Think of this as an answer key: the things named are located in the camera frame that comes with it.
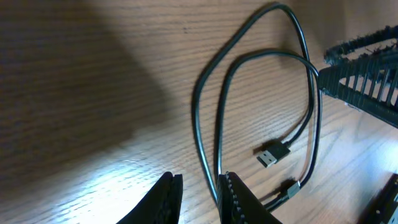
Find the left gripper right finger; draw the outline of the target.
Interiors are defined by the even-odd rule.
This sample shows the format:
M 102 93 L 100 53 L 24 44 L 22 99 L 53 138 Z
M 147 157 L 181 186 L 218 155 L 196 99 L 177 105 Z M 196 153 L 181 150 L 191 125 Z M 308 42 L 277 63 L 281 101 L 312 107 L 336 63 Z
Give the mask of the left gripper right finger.
M 281 224 L 235 172 L 218 176 L 217 194 L 221 224 Z

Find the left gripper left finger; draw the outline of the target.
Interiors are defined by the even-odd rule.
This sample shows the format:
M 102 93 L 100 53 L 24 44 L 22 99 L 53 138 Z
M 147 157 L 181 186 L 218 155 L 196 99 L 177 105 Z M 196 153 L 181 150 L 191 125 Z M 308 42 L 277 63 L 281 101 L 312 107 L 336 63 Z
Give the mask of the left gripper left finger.
M 182 196 L 182 174 L 165 172 L 118 224 L 177 224 Z

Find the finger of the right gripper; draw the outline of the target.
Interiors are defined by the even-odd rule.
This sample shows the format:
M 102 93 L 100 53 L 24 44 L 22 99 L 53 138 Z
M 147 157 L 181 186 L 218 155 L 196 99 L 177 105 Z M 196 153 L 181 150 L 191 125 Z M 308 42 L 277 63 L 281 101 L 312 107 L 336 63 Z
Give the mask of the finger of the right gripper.
M 384 29 L 378 30 L 372 34 L 357 37 L 356 39 L 331 47 L 326 50 L 324 61 L 329 65 L 340 65 L 342 63 L 349 62 L 349 58 L 345 57 L 345 55 L 349 55 L 358 49 L 390 39 L 397 40 L 397 26 L 386 26 Z
M 397 127 L 397 52 L 358 58 L 319 71 L 324 94 Z

